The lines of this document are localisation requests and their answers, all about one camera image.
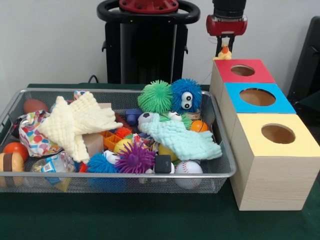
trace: red box lid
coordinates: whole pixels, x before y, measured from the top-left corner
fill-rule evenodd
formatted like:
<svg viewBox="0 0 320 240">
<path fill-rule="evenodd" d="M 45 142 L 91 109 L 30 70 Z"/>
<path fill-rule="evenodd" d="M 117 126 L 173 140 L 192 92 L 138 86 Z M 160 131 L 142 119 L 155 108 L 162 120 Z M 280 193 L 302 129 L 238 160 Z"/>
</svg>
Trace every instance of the red box lid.
<svg viewBox="0 0 320 240">
<path fill-rule="evenodd" d="M 224 83 L 275 83 L 260 59 L 215 60 L 215 64 Z"/>
</svg>

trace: cream knitted cloth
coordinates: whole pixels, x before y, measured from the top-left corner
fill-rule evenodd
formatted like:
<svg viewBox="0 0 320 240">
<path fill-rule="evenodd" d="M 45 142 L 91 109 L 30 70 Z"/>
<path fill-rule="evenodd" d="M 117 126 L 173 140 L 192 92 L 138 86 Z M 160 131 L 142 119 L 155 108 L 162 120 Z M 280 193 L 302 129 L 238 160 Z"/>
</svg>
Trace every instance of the cream knitted cloth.
<svg viewBox="0 0 320 240">
<path fill-rule="evenodd" d="M 115 122 L 115 112 L 101 109 L 89 91 L 70 105 L 58 96 L 52 113 L 39 126 L 39 132 L 64 148 L 76 162 L 88 163 L 90 157 L 83 134 L 100 133 L 122 127 Z"/>
</svg>

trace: metal mesh basket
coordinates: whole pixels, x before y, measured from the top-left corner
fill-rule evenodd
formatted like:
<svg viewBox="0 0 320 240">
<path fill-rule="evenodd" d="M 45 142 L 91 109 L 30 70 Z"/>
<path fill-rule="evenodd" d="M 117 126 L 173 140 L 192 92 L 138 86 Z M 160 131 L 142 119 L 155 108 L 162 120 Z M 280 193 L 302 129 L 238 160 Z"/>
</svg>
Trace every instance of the metal mesh basket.
<svg viewBox="0 0 320 240">
<path fill-rule="evenodd" d="M 75 89 L 27 88 L 16 93 L 0 117 L 0 151 L 8 143 L 17 141 L 12 135 L 13 123 L 24 114 L 23 105 L 28 99 L 38 99 L 52 106 L 57 96 L 73 99 Z M 139 90 L 88 89 L 99 103 L 111 103 L 112 109 L 125 114 L 125 109 L 138 108 Z M 29 172 L 39 158 L 29 157 L 25 172 L 0 172 L 0 192 L 8 193 L 217 193 L 236 165 L 222 124 L 216 100 L 202 92 L 201 118 L 214 132 L 220 144 L 222 157 L 201 162 L 203 174 L 126 174 L 126 173 L 42 173 Z M 61 183 L 51 185 L 49 180 Z M 186 186 L 181 188 L 177 182 Z"/>
</svg>

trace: yellow rubber duck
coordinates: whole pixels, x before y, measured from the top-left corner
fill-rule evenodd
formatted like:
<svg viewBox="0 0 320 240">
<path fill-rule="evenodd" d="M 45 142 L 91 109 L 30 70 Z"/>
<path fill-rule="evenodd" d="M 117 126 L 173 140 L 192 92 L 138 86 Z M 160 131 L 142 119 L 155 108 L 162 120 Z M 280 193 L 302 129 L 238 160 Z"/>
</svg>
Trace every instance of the yellow rubber duck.
<svg viewBox="0 0 320 240">
<path fill-rule="evenodd" d="M 222 50 L 219 52 L 218 56 L 214 57 L 213 60 L 231 60 L 232 53 L 229 50 L 227 43 L 222 43 Z"/>
</svg>

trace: stacked wooden boxes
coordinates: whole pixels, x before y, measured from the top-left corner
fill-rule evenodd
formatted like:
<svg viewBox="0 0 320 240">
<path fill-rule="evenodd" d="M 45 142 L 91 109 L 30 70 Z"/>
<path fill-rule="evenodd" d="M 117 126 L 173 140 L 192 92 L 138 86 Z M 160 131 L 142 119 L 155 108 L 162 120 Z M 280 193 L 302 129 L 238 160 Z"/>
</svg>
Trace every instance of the stacked wooden boxes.
<svg viewBox="0 0 320 240">
<path fill-rule="evenodd" d="M 320 170 L 320 147 L 260 60 L 216 60 L 215 96 L 237 163 L 240 210 L 301 210 Z"/>
</svg>

